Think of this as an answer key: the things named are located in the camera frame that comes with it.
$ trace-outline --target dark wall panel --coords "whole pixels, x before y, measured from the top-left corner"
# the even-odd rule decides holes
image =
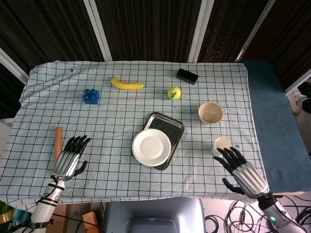
[[[18,102],[24,84],[0,64],[0,119],[15,117],[20,108]]]
[[[276,65],[284,88],[311,68],[311,1],[277,0],[242,60]]]
[[[113,60],[187,62],[200,0],[96,0]]]
[[[1,0],[0,47],[24,70],[62,61],[103,61],[83,0]]]
[[[268,0],[215,0],[198,62],[233,62]]]

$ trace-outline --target banana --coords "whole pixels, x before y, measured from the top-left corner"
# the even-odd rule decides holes
[[[124,83],[120,82],[116,77],[111,78],[111,84],[121,90],[137,90],[145,86],[143,83]]]

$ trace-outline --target blue toy block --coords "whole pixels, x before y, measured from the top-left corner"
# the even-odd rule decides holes
[[[99,93],[95,89],[85,89],[83,99],[87,104],[98,104]]]

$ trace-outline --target white plate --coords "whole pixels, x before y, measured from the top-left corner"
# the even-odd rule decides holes
[[[146,166],[159,166],[171,153],[171,142],[160,130],[147,129],[141,131],[133,140],[134,157]]]

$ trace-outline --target cup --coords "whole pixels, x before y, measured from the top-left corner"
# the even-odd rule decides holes
[[[217,150],[217,148],[224,149],[224,148],[230,148],[232,146],[229,139],[225,137],[219,137],[216,139],[216,141],[212,145],[212,152],[213,155],[219,156],[221,153]]]
[[[199,118],[202,123],[213,125],[222,120],[223,111],[217,104],[205,102],[199,107]]]

